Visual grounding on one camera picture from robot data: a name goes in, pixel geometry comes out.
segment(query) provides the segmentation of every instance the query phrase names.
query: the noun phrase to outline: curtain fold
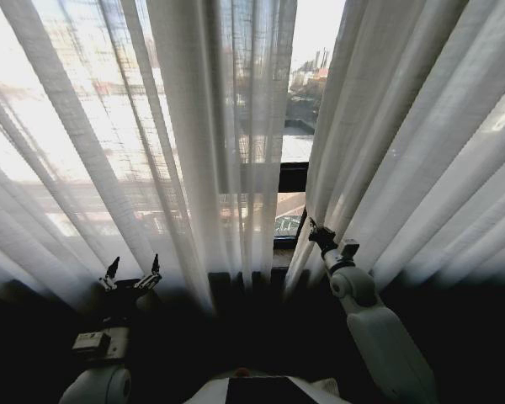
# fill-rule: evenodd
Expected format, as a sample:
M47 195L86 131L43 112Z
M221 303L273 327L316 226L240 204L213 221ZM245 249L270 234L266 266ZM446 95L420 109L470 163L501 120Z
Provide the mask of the curtain fold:
M268 277L295 1L0 0L0 284Z
M505 1L347 2L336 47L310 216L380 288L505 281ZM323 274L303 230L287 293Z

